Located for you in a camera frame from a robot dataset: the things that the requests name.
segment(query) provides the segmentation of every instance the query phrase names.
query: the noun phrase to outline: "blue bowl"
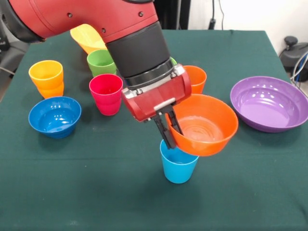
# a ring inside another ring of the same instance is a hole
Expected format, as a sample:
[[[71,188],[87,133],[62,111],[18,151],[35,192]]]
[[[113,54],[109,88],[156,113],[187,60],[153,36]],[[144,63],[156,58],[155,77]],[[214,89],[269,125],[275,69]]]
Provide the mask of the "blue bowl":
[[[69,136],[81,116],[80,104],[69,97],[52,97],[36,104],[29,123],[36,131],[55,139]]]

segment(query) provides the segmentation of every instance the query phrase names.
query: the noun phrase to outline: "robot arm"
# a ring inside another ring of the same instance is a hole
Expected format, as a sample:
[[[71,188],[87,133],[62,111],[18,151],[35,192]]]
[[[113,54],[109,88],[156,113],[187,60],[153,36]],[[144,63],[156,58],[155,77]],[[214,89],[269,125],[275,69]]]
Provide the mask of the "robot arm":
[[[175,143],[160,115],[191,94],[184,68],[174,66],[153,0],[1,0],[2,19],[21,41],[34,43],[81,24],[94,27],[125,79],[123,100],[139,122],[153,119],[169,148]]]

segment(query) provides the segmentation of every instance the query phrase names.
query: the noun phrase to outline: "red cup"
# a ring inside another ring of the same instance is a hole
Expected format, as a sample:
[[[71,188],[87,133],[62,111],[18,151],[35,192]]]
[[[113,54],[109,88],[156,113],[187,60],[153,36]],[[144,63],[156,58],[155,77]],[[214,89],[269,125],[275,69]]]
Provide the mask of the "red cup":
[[[104,116],[118,113],[122,102],[123,80],[113,74],[102,74],[90,81],[89,88],[98,110]]]

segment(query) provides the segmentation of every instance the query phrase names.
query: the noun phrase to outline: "table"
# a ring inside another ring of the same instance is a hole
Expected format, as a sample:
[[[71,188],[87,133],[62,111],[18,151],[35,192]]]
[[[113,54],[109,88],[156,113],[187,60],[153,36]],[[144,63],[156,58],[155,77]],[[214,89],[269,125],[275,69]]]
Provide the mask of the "table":
[[[242,78],[287,75],[263,31],[164,31],[172,57],[203,68],[205,94],[230,104]],[[27,121],[42,100],[28,76],[43,59],[64,65],[65,95],[82,117],[63,140]],[[168,182],[154,123],[121,107],[99,114],[86,55],[68,33],[31,45],[0,104],[0,230],[307,230],[308,124],[266,134],[240,121],[219,154],[200,158],[191,180]]]

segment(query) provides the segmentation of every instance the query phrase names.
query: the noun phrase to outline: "yellow bowl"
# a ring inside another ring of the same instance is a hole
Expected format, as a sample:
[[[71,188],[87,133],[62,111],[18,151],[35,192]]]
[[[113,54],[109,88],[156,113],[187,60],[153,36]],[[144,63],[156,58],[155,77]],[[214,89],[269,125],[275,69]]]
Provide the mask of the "yellow bowl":
[[[92,51],[107,49],[100,34],[90,25],[82,24],[70,30],[70,34],[87,53]]]

